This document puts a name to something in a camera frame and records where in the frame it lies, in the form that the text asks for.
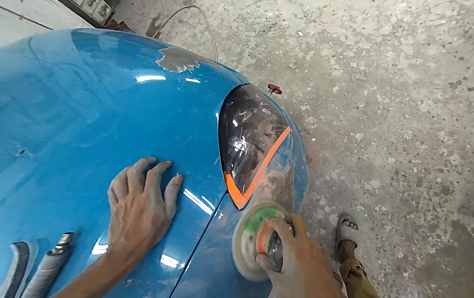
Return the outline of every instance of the scratched headlight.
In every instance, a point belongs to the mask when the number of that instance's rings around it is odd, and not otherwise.
[[[224,178],[235,205],[246,206],[273,154],[290,132],[283,113],[254,85],[232,91],[220,111]]]

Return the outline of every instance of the gray sandal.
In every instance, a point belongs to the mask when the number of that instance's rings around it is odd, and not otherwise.
[[[348,221],[355,226],[357,226],[358,230],[344,225],[343,222]],[[358,238],[360,237],[360,227],[358,226],[354,217],[349,213],[342,213],[338,217],[338,224],[337,224],[337,238],[336,238],[336,252],[340,249],[340,242],[342,240],[351,240],[354,242],[355,248],[358,246]]]

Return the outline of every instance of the wall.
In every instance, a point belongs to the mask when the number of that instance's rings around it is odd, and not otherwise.
[[[0,7],[0,47],[50,29],[91,27],[57,0],[0,0],[0,6],[31,20]]]

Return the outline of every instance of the sanding pad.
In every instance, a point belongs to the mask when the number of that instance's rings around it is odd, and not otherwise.
[[[232,255],[235,267],[249,281],[265,281],[267,273],[255,262],[257,234],[266,218],[276,216],[284,220],[287,212],[276,203],[259,203],[251,206],[235,226],[232,237]]]

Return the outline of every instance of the dusty hand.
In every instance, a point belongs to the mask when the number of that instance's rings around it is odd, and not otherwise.
[[[148,171],[155,158],[143,158],[122,170],[110,184],[111,220],[105,256],[132,270],[171,225],[176,212],[176,197],[183,181],[175,176],[161,195],[161,174],[172,162],[164,161]]]
[[[331,264],[320,245],[307,239],[305,224],[299,214],[287,217],[295,229],[292,236],[287,224],[276,217],[269,217],[283,244],[283,268],[275,272],[265,254],[255,261],[267,272],[272,289],[280,298],[341,297],[338,282],[332,274]]]

